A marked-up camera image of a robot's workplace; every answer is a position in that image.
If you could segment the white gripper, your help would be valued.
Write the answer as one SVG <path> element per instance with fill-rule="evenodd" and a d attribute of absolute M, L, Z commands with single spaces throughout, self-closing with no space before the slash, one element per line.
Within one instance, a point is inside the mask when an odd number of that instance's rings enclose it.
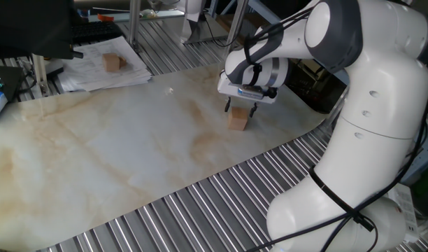
<path fill-rule="evenodd" d="M 233 84 L 227 78 L 227 75 L 224 71 L 220 73 L 220 79 L 217 84 L 217 91 L 220 94 L 228 96 L 227 103 L 224 107 L 224 112 L 228 112 L 231 105 L 231 97 L 238 97 L 241 99 L 247 99 L 254 101 L 254 104 L 249 112 L 249 117 L 254 116 L 255 111 L 258 108 L 258 103 L 272 104 L 276 101 L 278 96 L 279 86 L 259 86 L 255 85 L 252 87 L 246 87 L 244 85 Z"/>

